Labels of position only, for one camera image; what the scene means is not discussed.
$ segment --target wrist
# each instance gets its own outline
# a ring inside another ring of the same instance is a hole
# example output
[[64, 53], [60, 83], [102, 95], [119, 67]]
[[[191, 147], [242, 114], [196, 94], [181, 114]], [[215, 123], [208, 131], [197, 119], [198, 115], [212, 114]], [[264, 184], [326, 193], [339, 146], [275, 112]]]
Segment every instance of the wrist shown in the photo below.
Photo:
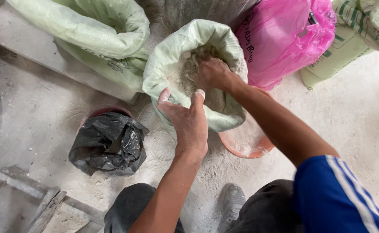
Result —
[[243, 80], [236, 75], [234, 72], [228, 72], [224, 75], [222, 82], [220, 82], [220, 87], [223, 92], [231, 94], [234, 87], [240, 85], [240, 82], [244, 83]]
[[197, 166], [201, 165], [206, 153], [195, 148], [181, 147], [177, 145], [175, 148], [175, 158], [174, 160], [180, 160], [187, 162], [188, 164], [194, 164]]

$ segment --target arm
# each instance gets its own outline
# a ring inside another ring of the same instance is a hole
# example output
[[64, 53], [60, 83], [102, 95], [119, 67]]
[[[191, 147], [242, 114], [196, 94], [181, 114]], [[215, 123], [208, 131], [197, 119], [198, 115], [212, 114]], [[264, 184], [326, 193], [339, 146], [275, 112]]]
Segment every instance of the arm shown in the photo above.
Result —
[[227, 66], [214, 58], [199, 61], [196, 82], [204, 88], [219, 88], [231, 94], [257, 121], [270, 141], [296, 166], [307, 158], [320, 155], [339, 157], [301, 119], [277, 103], [264, 91], [244, 83]]
[[152, 199], [128, 230], [129, 233], [174, 232], [182, 205], [208, 150], [207, 118], [203, 109], [205, 93], [198, 90], [191, 98], [189, 109], [168, 102], [170, 94], [171, 91], [165, 88], [157, 106], [168, 115], [175, 127], [175, 157]]

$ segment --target dark gray pants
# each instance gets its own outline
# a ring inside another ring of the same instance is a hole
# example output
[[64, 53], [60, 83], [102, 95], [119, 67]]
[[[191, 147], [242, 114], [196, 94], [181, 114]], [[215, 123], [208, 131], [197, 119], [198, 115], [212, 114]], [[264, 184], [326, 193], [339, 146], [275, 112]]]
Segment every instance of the dark gray pants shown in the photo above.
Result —
[[[149, 184], [124, 188], [104, 217], [105, 233], [126, 233], [155, 193]], [[228, 233], [299, 233], [303, 227], [299, 215], [291, 207], [293, 181], [278, 179], [253, 194], [231, 223]], [[184, 233], [178, 219], [175, 233]]]

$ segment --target person's left hand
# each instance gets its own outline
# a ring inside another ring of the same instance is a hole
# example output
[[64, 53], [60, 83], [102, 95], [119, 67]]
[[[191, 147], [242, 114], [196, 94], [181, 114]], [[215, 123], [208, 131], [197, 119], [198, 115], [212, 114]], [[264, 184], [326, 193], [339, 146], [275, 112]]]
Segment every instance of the person's left hand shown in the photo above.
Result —
[[176, 156], [190, 152], [196, 158], [204, 158], [208, 150], [208, 125], [204, 112], [203, 90], [198, 89], [191, 97], [190, 108], [168, 102], [171, 90], [166, 87], [158, 98], [157, 107], [172, 122], [177, 133]]

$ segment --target pink plastic bag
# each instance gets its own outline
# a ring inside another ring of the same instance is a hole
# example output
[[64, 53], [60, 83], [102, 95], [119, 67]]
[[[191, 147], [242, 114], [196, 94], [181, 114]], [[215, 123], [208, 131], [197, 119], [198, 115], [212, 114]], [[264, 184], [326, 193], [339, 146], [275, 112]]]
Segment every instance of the pink plastic bag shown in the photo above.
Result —
[[249, 85], [271, 90], [284, 76], [314, 63], [332, 43], [335, 23], [330, 0], [262, 0], [236, 33]]

